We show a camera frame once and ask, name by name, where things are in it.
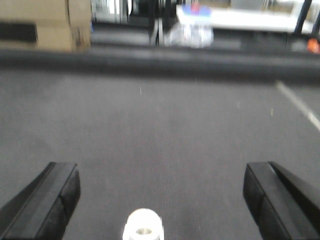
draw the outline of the plastic bag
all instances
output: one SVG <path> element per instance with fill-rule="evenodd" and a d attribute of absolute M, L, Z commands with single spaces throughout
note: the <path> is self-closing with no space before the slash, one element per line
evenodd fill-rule
<path fill-rule="evenodd" d="M 210 26 L 176 23 L 164 36 L 166 46 L 191 48 L 209 47 L 214 42 L 214 32 Z"/>

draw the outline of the cardboard box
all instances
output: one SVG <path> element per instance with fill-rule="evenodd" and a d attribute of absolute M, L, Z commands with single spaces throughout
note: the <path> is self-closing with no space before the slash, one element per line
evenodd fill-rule
<path fill-rule="evenodd" d="M 0 0 L 0 21 L 69 23 L 91 21 L 90 0 Z"/>
<path fill-rule="evenodd" d="M 83 51 L 90 47 L 90 23 L 74 26 L 68 23 L 50 25 L 39 23 L 35 29 L 34 43 L 6 40 L 0 41 L 0 47 L 59 52 Z"/>

